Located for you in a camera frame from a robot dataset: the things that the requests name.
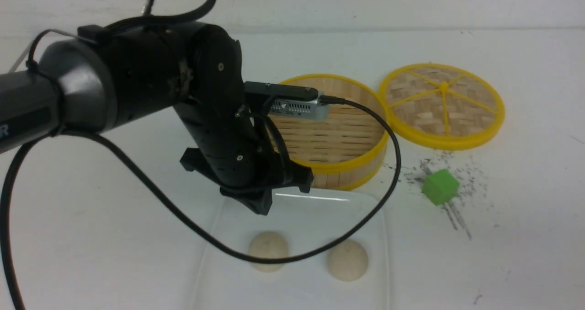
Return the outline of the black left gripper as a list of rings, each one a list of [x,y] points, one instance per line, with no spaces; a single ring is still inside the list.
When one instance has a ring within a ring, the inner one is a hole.
[[[288,183],[309,193],[310,167],[278,155],[269,137],[251,118],[259,118],[246,101],[242,50],[221,27],[201,27],[189,42],[188,66],[194,77],[187,98],[174,106],[202,156],[198,172],[255,214],[266,216],[272,189]]]

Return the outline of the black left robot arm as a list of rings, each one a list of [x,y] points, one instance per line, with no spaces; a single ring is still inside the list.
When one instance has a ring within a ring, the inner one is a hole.
[[[65,131],[101,134],[172,107],[196,143],[181,165],[222,195],[266,215],[274,189],[311,189],[311,169],[272,148],[277,130],[267,114],[279,95],[317,92],[244,82],[240,43],[217,25],[153,27],[102,44],[58,41],[0,81],[1,152]]]

